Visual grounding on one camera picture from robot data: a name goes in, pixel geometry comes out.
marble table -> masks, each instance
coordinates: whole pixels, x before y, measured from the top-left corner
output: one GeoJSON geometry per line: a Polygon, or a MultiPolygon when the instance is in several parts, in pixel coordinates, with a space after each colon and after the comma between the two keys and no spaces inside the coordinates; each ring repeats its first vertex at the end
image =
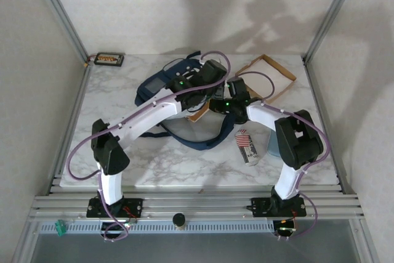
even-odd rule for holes
{"type": "MultiPolygon", "coordinates": [[[[184,55],[127,55],[123,66],[91,66],[92,73],[79,114],[71,147],[91,133],[92,123],[102,118],[105,122],[128,114],[133,108],[135,91],[147,77],[157,72],[164,64],[184,55]]],[[[248,64],[256,55],[229,55],[233,71],[248,64]]],[[[318,127],[321,122],[308,79],[298,55],[271,55],[285,68],[297,76],[293,87],[272,105],[289,111],[306,109],[318,127]]],[[[230,135],[211,150],[196,151],[172,137],[138,138],[125,151],[131,160],[123,172],[123,185],[136,187],[170,186],[254,186],[274,185],[281,172],[280,158],[267,153],[270,130],[257,123],[247,122],[235,126],[230,135]],[[255,147],[262,157],[255,166],[244,164],[236,146],[235,133],[247,129],[255,147]]],[[[71,162],[77,176],[86,176],[97,169],[90,145],[83,146],[71,162]]],[[[303,178],[302,184],[336,185],[338,178],[329,157],[312,167],[303,178]]],[[[61,187],[96,187],[97,178],[82,182],[73,180],[64,170],[61,187]]]]}

navy blue bag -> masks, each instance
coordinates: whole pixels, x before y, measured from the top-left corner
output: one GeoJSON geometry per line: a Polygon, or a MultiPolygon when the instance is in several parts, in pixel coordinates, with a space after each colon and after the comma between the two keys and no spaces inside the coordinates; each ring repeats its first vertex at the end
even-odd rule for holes
{"type": "MultiPolygon", "coordinates": [[[[139,106],[146,102],[147,100],[151,99],[155,94],[157,94],[160,89],[168,83],[172,78],[176,77],[177,75],[185,75],[187,76],[188,72],[193,72],[195,68],[201,68],[199,60],[192,59],[197,55],[200,55],[200,51],[194,52],[188,55],[185,59],[177,59],[181,60],[180,62],[176,63],[175,65],[166,67],[174,62],[170,62],[163,67],[163,69],[156,74],[152,75],[151,77],[147,78],[137,89],[137,96],[135,97],[134,103],[139,106]]],[[[180,136],[171,131],[168,124],[165,121],[160,123],[160,126],[163,127],[165,132],[160,132],[154,134],[152,132],[146,132],[141,135],[141,137],[169,137],[172,136],[177,139],[180,143],[193,148],[195,150],[208,150],[216,147],[219,143],[221,143],[224,139],[226,139],[227,135],[233,130],[235,124],[235,115],[228,114],[228,115],[218,115],[222,116],[222,126],[220,128],[219,133],[211,139],[206,140],[190,140],[186,139],[184,136],[180,136]]]]}

small rectangular object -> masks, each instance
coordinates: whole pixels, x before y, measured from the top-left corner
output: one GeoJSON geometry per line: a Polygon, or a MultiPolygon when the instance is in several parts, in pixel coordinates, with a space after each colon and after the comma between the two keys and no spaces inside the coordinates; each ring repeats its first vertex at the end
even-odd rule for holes
{"type": "Polygon", "coordinates": [[[259,162],[260,156],[257,154],[251,135],[245,129],[240,129],[235,134],[235,140],[245,164],[247,166],[255,166],[259,162]]]}
{"type": "Polygon", "coordinates": [[[123,63],[124,55],[115,52],[99,52],[94,59],[95,65],[120,67],[123,63]]]}

